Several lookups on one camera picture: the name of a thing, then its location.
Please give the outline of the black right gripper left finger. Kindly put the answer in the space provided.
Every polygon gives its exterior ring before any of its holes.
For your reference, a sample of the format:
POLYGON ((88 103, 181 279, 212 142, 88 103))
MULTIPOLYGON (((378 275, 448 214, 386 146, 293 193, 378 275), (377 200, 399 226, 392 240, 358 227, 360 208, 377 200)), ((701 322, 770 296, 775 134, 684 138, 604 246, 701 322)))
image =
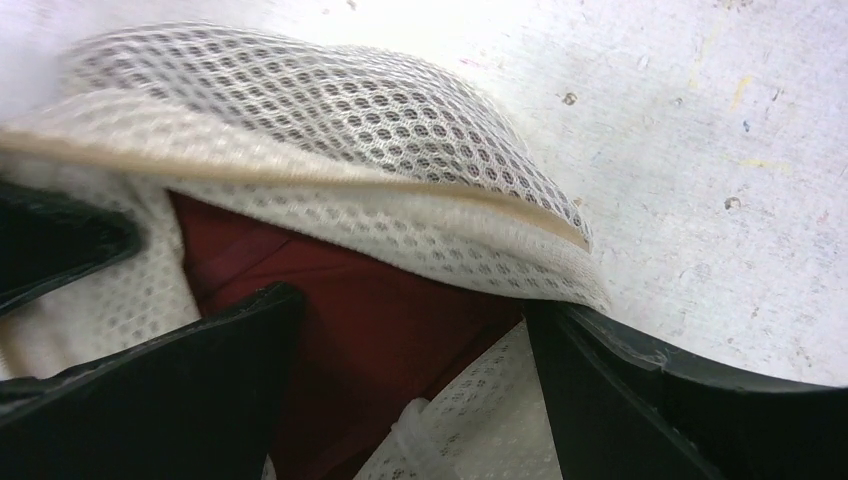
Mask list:
POLYGON ((5 479, 259 479, 304 310, 277 283, 104 358, 1 384, 5 479))

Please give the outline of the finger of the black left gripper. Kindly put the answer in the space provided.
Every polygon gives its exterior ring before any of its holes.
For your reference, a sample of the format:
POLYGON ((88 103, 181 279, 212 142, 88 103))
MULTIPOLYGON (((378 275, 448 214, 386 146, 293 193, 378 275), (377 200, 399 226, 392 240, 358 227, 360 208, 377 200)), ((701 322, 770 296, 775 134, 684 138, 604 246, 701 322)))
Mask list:
POLYGON ((137 225, 70 196, 1 184, 1 313, 136 255, 137 225))

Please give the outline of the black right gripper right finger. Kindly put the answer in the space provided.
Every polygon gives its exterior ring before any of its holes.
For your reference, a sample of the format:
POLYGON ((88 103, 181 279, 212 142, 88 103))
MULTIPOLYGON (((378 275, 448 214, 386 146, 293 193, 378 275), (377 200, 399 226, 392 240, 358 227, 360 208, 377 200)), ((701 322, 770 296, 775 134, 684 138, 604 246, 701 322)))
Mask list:
POLYGON ((843 479, 847 391, 693 354, 589 307, 524 307, 566 479, 843 479))

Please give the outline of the dark red bra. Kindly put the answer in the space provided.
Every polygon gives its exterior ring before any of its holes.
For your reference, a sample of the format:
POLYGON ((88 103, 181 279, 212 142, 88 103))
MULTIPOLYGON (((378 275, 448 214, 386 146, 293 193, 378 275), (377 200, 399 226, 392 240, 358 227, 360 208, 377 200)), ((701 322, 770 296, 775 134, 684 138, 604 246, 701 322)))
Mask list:
POLYGON ((354 477, 410 401, 432 399, 521 320, 515 299, 431 281, 179 193, 170 200, 202 313, 274 282, 305 296, 270 451, 280 479, 354 477))

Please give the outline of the white mesh bag beige trim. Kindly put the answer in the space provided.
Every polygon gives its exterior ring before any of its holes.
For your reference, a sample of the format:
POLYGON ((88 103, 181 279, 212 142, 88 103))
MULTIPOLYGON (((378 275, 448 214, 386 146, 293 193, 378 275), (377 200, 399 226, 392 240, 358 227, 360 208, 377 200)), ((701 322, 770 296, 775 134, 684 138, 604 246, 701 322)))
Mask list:
POLYGON ((578 208, 509 122, 416 58, 204 23, 127 28, 57 62, 57 98, 1 125, 1 184, 125 215, 134 256, 1 313, 1 384, 44 379, 213 316, 184 271, 179 193, 441 284, 521 320, 416 398, 350 479, 558 479, 524 304, 608 312, 578 208))

